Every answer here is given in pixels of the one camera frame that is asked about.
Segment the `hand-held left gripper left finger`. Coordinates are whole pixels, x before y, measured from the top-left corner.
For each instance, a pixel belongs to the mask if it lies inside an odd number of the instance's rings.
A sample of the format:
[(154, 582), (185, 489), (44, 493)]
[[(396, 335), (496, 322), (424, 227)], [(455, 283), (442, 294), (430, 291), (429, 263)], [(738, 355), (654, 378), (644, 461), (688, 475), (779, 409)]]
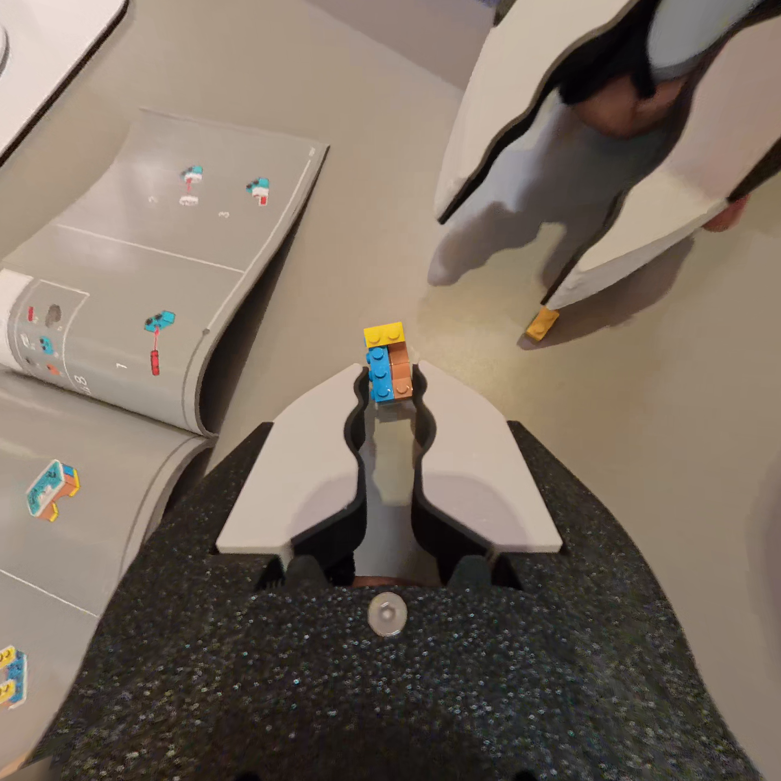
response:
[(351, 557), (367, 527), (368, 370), (357, 363), (288, 405), (266, 438), (216, 539), (220, 554), (310, 555), (323, 569)]

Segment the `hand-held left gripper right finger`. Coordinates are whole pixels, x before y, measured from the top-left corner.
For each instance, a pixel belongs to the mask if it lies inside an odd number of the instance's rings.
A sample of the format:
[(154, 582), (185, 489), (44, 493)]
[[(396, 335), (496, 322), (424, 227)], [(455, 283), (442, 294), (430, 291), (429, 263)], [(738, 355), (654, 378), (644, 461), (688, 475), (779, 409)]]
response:
[(439, 575), (464, 556), (560, 553), (561, 534), (510, 422), (426, 360), (414, 366), (413, 385), (412, 530)]

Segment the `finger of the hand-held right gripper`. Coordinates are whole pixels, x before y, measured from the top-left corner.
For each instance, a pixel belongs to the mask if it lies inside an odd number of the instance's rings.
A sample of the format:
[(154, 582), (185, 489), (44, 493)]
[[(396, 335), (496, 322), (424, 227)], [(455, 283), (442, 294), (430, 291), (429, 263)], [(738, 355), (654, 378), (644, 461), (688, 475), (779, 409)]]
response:
[(740, 198), (779, 141), (779, 77), (780, 25), (746, 24), (714, 44), (681, 95), (666, 155), (616, 199), (542, 306), (559, 310), (610, 287)]
[(648, 96), (648, 2), (502, 2), (465, 89), (436, 186), (446, 223), (558, 91), (580, 103), (630, 74)]

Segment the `grey desk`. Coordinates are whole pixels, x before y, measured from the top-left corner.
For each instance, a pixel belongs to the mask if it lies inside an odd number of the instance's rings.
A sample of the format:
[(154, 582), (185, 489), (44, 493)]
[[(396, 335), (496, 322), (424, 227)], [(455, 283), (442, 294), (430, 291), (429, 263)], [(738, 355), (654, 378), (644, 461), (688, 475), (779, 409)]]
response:
[(779, 179), (521, 337), (565, 235), (428, 288), (436, 177), (491, 11), (471, 2), (133, 2), (2, 168), (2, 258), (81, 195), (140, 107), (330, 144), (286, 259), (243, 316), (209, 463), (348, 363), (362, 328), (519, 420), (647, 559), (729, 727), (779, 779)]

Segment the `person's right hand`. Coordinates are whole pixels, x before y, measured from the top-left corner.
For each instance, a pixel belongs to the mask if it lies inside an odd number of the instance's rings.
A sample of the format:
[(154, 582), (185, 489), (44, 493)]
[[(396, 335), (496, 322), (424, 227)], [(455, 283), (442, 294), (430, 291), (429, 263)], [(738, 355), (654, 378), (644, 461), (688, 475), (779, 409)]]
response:
[(654, 94), (641, 98), (630, 76), (607, 83), (587, 100), (573, 106), (578, 118), (594, 130), (617, 139), (630, 139), (651, 131), (669, 114), (686, 78), (663, 81)]

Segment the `grey instruction booklet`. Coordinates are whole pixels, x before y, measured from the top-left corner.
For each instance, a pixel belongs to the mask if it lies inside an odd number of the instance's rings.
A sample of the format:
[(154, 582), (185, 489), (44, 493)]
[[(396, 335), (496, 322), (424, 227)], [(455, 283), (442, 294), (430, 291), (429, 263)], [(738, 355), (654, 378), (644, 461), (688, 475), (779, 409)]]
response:
[(2, 262), (2, 748), (35, 742), (176, 484), (212, 352), (329, 145), (144, 111)]

